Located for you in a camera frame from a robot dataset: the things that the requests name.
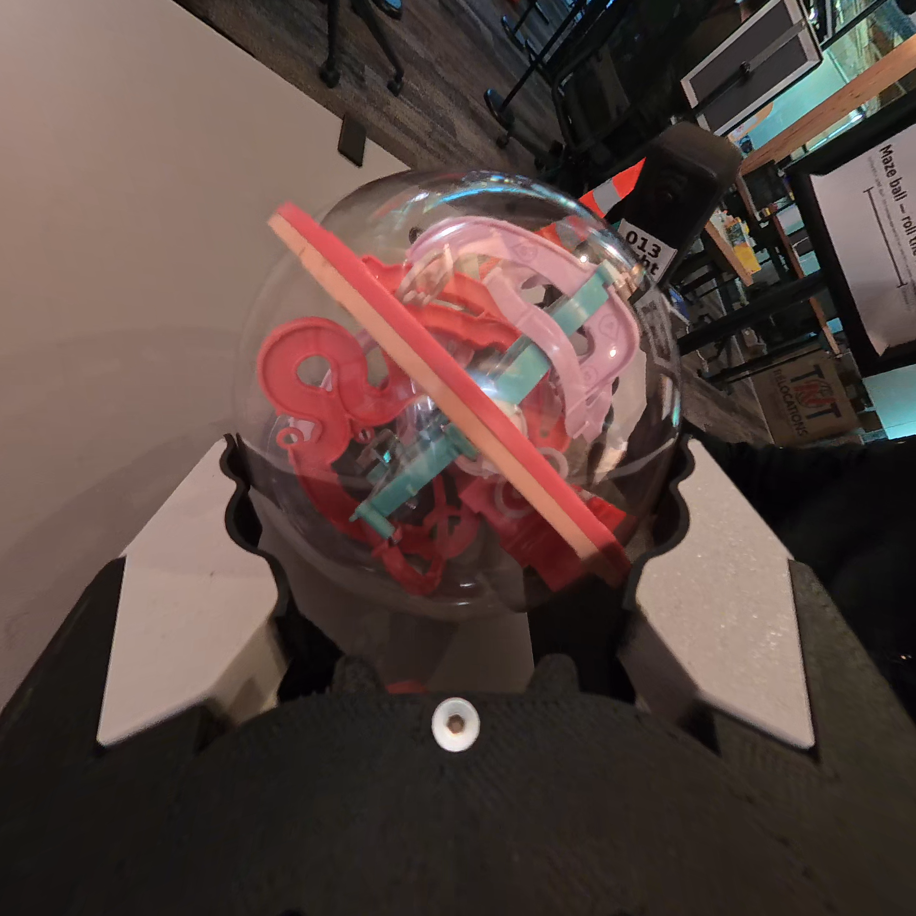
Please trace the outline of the black metal rack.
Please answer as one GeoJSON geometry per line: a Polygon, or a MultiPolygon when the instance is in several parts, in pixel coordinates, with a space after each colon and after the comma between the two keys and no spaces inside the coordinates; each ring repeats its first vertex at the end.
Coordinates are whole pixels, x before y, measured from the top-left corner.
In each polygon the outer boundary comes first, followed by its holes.
{"type": "Polygon", "coordinates": [[[537,51],[523,46],[529,61],[511,89],[484,94],[487,111],[498,125],[498,149],[515,143],[533,157],[538,173],[556,173],[595,154],[633,116],[634,101],[614,63],[612,43],[636,9],[634,1],[573,2],[537,51]],[[512,110],[512,102],[535,75],[550,89],[561,134],[549,146],[524,133],[512,110]]]}

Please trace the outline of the clear maze ball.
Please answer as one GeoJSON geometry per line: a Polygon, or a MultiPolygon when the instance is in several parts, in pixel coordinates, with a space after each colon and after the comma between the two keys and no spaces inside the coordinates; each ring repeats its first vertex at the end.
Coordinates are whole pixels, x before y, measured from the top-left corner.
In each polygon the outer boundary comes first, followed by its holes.
{"type": "Polygon", "coordinates": [[[307,567],[446,620],[626,584],[681,424],[673,256],[594,207],[408,171],[271,213],[236,436],[307,567]]]}

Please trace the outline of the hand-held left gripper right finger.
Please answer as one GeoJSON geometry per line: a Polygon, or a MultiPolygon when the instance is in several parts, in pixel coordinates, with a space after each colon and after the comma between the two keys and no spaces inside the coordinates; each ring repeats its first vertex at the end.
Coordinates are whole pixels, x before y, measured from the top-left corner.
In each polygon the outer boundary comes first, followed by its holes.
{"type": "Polygon", "coordinates": [[[714,711],[811,749],[792,555],[702,442],[683,438],[679,458],[670,535],[635,563],[625,596],[636,704],[678,725],[714,711]]]}

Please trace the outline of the black office chair base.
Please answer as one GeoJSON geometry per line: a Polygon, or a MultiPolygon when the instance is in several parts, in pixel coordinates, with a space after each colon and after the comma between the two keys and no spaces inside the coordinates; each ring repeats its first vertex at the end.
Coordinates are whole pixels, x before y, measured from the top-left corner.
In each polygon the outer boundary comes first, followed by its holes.
{"type": "MultiPolygon", "coordinates": [[[[326,1],[326,28],[327,52],[324,62],[318,70],[319,77],[328,89],[337,87],[340,81],[340,20],[342,3],[340,1],[326,1]]],[[[392,75],[386,82],[387,90],[395,98],[400,97],[405,78],[403,64],[398,57],[390,39],[381,24],[380,15],[399,21],[403,17],[404,3],[401,1],[350,1],[356,20],[358,20],[367,34],[367,38],[357,40],[356,50],[351,53],[355,60],[358,52],[368,51],[368,41],[372,40],[378,48],[379,54],[384,55],[392,70],[392,75]]]]}

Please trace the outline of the orange safety cone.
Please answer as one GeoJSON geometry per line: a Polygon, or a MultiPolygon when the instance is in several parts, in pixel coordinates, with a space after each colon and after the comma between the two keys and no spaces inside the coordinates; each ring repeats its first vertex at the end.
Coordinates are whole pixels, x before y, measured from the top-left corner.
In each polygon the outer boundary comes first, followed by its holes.
{"type": "Polygon", "coordinates": [[[596,219],[604,219],[612,225],[619,225],[624,221],[633,223],[633,220],[626,216],[625,208],[616,217],[607,217],[607,213],[613,211],[635,189],[644,163],[645,157],[587,191],[578,202],[596,219]]]}

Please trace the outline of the white paper instruction sheet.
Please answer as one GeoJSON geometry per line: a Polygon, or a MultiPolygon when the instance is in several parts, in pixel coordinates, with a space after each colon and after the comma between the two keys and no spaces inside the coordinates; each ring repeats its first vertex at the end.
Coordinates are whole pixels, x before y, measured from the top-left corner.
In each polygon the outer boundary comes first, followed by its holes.
{"type": "Polygon", "coordinates": [[[914,342],[915,127],[873,146],[812,189],[878,355],[914,342]]]}

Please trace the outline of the printed cardboard box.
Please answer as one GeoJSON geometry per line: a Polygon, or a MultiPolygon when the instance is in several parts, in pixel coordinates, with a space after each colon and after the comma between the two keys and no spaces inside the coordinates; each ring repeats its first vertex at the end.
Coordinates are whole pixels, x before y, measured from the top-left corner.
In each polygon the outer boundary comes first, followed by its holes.
{"type": "Polygon", "coordinates": [[[780,447],[832,439],[859,427],[836,361],[822,351],[755,375],[752,385],[772,442],[780,447]]]}

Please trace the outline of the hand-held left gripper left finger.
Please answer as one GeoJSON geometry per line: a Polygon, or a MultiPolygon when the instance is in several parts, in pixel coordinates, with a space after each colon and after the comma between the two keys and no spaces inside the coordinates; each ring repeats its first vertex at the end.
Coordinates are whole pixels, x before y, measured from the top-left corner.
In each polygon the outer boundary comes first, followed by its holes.
{"type": "Polygon", "coordinates": [[[238,545],[236,493],[215,443],[127,545],[97,741],[105,748],[202,704],[239,725],[275,708],[287,661],[280,597],[263,557],[238,545]]]}

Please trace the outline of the grey drawer cabinet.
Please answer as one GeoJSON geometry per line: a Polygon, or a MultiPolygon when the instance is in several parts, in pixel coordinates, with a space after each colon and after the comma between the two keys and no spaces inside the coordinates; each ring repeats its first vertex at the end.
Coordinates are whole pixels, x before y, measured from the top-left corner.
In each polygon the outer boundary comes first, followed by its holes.
{"type": "Polygon", "coordinates": [[[769,1],[685,74],[688,118],[726,135],[821,63],[805,4],[769,1]]]}

